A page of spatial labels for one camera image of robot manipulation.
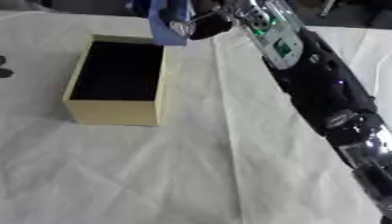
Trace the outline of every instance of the white fabric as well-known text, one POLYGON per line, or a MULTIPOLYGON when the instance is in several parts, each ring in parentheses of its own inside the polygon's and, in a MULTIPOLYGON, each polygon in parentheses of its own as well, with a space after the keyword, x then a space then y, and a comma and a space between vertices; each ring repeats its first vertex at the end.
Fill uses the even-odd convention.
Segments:
MULTIPOLYGON (((372 91, 392 32, 314 29, 372 91)), ((0 33, 0 54, 15 72, 0 80, 0 223, 368 224, 380 218, 239 30, 184 49, 159 128, 78 125, 60 101, 89 33, 150 36, 146 21, 2 12, 0 33)), ((391 67, 384 61, 379 95, 387 114, 391 67)))

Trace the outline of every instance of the white tablecloth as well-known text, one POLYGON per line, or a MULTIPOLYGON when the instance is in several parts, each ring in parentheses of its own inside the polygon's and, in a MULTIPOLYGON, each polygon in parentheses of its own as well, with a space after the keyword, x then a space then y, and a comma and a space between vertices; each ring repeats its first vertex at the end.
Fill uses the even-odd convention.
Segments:
MULTIPOLYGON (((312 29, 379 80, 392 123, 392 31, 312 29)), ((184 49, 159 128, 72 122, 60 97, 89 33, 150 36, 136 18, 0 13, 0 223, 378 223, 240 30, 184 49)))

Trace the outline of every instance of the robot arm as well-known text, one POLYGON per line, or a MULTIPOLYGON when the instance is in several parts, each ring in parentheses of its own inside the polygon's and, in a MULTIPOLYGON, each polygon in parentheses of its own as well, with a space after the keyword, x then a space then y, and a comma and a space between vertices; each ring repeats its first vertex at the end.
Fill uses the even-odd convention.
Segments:
POLYGON ((192 38, 202 33, 204 38, 229 29, 209 31, 221 27, 213 23, 216 16, 240 22, 292 105, 353 169, 355 179, 384 214, 383 223, 388 223, 392 219, 392 135, 377 114, 374 97, 282 0, 223 5, 181 23, 191 32, 182 35, 192 38))

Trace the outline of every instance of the floor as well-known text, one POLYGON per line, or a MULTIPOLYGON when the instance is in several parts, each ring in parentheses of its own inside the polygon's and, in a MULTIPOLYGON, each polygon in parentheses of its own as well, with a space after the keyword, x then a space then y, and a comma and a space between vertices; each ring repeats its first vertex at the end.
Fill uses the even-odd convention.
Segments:
MULTIPOLYGON (((34 0, 47 4, 56 11, 81 14, 127 16, 128 0, 34 0)), ((327 25, 343 27, 367 27, 392 29, 392 10, 382 10, 374 14, 368 7, 357 3, 337 3, 327 17, 320 17, 322 0, 288 0, 295 12, 306 25, 327 25)), ((0 10, 26 10, 37 8, 24 0, 0 0, 0 10)))

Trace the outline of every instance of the open box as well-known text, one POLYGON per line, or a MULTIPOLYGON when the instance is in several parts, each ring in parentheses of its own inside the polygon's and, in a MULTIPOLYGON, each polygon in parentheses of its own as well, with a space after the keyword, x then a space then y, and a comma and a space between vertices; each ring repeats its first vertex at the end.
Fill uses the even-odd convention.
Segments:
POLYGON ((77 123, 159 125, 166 48, 150 38, 93 35, 63 102, 77 123))

